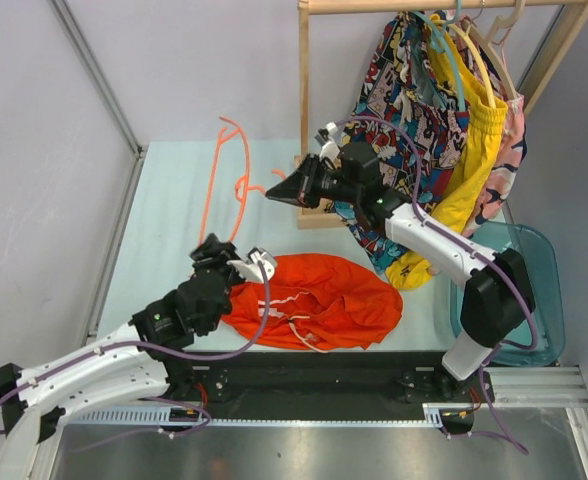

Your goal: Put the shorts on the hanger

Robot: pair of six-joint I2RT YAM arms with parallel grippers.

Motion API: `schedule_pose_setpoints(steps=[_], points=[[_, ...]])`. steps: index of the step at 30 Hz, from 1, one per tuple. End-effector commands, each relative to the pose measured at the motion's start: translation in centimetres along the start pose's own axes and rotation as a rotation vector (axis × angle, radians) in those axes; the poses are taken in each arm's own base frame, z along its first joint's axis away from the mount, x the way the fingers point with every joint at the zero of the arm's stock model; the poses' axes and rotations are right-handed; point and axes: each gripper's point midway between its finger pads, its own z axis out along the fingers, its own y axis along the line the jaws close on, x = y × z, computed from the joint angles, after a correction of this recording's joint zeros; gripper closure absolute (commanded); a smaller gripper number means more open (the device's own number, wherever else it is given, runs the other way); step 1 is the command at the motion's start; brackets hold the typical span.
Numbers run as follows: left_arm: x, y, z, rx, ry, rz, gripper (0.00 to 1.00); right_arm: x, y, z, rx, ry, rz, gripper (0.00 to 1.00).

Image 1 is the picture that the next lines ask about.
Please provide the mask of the orange plastic hanger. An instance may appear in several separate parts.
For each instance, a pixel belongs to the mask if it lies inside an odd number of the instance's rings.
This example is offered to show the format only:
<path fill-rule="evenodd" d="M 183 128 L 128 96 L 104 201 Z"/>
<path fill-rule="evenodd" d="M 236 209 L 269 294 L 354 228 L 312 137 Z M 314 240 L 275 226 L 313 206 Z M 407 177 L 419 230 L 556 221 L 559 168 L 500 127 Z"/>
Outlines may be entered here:
<path fill-rule="evenodd" d="M 267 189 L 263 185 L 252 182 L 252 154 L 250 149 L 249 138 L 244 128 L 237 121 L 229 118 L 228 116 L 219 115 L 218 119 L 222 123 L 222 126 L 220 127 L 215 139 L 212 162 L 209 169 L 209 173 L 206 176 L 203 206 L 201 208 L 201 216 L 198 222 L 197 239 L 199 244 L 205 241 L 205 238 L 208 233 L 207 227 L 210 218 L 210 211 L 216 185 L 217 173 L 221 161 L 221 152 L 223 147 L 230 141 L 236 138 L 240 139 L 242 145 L 243 167 L 240 176 L 235 180 L 233 184 L 233 198 L 238 205 L 238 209 L 236 216 L 234 218 L 231 233 L 228 235 L 229 242 L 234 242 L 237 239 L 242 227 L 245 224 L 245 219 L 248 213 L 250 194 L 252 192 L 255 192 L 258 193 L 261 197 L 265 197 L 267 193 Z"/>

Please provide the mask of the orange shorts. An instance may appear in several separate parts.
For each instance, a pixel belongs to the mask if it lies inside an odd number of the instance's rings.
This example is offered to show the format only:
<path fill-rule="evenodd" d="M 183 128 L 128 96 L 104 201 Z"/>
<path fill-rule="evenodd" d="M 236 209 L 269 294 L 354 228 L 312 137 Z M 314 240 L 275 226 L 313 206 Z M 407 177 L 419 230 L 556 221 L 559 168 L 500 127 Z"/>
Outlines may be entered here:
<path fill-rule="evenodd" d="M 400 293 L 374 272 L 342 257 L 281 255 L 266 296 L 260 283 L 235 286 L 232 312 L 222 318 L 246 339 L 267 314 L 260 345 L 329 352 L 382 342 L 403 312 Z"/>

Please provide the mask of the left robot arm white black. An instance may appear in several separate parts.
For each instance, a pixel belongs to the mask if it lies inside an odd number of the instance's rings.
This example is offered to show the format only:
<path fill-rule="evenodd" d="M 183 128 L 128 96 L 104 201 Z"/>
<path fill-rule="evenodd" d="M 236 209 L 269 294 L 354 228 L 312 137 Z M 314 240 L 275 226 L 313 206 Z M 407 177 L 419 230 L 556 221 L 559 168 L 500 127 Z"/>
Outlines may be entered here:
<path fill-rule="evenodd" d="M 195 387 L 185 348 L 215 331 L 243 278 L 235 246 L 209 235 L 190 255 L 193 272 L 115 331 L 38 367 L 0 367 L 0 435 L 29 411 L 38 441 L 84 414 L 151 397 L 181 400 Z"/>

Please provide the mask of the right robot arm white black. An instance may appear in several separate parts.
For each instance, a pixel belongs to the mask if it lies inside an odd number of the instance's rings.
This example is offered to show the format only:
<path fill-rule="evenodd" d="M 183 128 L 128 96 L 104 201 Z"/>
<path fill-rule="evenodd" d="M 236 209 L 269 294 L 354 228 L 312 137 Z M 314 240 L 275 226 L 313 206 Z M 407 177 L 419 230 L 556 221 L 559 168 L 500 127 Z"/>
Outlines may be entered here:
<path fill-rule="evenodd" d="M 532 322 L 535 299 L 522 255 L 496 252 L 454 232 L 426 214 L 404 193 L 383 182 L 371 145 L 327 143 L 267 190 L 268 199 L 315 209 L 324 200 L 352 206 L 356 221 L 421 255 L 463 291 L 462 331 L 443 355 L 437 393 L 458 401 L 471 378 L 522 322 Z"/>

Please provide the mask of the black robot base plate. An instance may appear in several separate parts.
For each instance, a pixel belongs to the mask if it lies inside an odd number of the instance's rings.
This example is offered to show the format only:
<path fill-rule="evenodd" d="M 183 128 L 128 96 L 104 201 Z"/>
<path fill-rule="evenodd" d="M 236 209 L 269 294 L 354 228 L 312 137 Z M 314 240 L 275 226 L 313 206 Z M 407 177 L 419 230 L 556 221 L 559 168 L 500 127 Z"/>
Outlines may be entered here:
<path fill-rule="evenodd" d="M 428 352 L 248 352 L 215 362 L 174 360 L 166 398 L 205 402 L 216 420 L 394 422 L 428 403 L 473 408 L 493 393 L 488 374 L 451 379 Z"/>

